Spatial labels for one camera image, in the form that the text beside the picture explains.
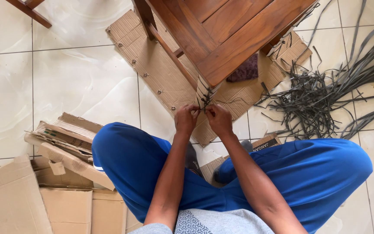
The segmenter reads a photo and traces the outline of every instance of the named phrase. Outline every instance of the purple fabric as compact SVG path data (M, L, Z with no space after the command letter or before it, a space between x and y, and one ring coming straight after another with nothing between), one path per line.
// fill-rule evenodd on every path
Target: purple fabric
M258 53L250 56L248 60L244 61L230 76L227 77L227 82L238 82L244 80L251 80L258 77Z

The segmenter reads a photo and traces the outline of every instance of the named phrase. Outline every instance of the grey t-shirt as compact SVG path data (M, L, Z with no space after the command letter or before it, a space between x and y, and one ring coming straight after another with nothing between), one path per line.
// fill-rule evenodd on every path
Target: grey t-shirt
M189 209L178 214L175 234L274 234L273 231L249 210L225 212ZM138 228L130 234L172 234L169 227L154 223Z

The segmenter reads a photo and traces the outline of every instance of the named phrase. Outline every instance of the person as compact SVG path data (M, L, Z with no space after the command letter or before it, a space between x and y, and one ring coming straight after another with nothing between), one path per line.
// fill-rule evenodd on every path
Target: person
M143 223L132 234L312 234L372 173L366 152L348 140L296 140L247 152L229 111L214 104L206 116L229 153L215 171L226 185L216 188L185 167L199 113L192 104L177 111L172 145L119 122L95 136L94 165Z

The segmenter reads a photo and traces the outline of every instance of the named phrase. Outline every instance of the tile floor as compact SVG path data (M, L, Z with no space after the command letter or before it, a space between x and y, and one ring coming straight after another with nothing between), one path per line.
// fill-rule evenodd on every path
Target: tile floor
M295 29L305 41L328 0L320 3ZM360 6L361 0L332 0L325 10L311 44L321 56L320 71L347 63ZM23 141L24 130L33 130L39 120L52 122L62 112L100 124L125 122L172 141L171 115L104 32L128 9L132 9L130 0L48 0L36 8L53 24L46 29L0 0L0 165L21 154L34 156L35 149ZM365 38L374 28L374 0L367 2L360 25L358 37ZM313 65L318 64L313 56ZM359 90L374 95L374 84ZM374 100L348 109L355 118L363 116L374 110ZM274 111L250 108L234 123L241 140L282 129L262 112L281 117ZM352 121L346 111L333 116L342 125ZM374 164L374 121L352 141L366 150ZM219 139L204 148L194 147L200 165L227 154ZM374 233L374 172L317 233Z

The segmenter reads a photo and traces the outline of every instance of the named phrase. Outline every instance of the blue pants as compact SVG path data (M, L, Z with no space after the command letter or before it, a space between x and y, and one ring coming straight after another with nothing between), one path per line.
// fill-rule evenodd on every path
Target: blue pants
M94 161L100 163L140 222L145 220L170 147L166 140L119 122L104 126L93 140ZM250 156L309 233L320 228L372 173L366 152L342 139L291 141ZM222 164L219 176L227 183L222 188L213 187L185 168L179 209L253 212L230 159Z

